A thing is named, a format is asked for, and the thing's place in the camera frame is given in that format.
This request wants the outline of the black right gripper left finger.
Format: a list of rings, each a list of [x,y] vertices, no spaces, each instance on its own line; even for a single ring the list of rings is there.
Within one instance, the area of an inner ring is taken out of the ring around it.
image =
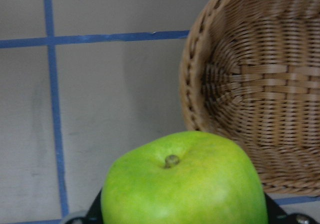
[[[99,191],[88,212],[84,217],[85,224],[103,224],[102,208],[101,208],[101,192]]]

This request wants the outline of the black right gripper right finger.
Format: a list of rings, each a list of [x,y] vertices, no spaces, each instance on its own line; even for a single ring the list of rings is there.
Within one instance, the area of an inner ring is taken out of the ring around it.
[[[268,223],[269,224],[285,224],[287,214],[286,212],[266,193],[264,194]]]

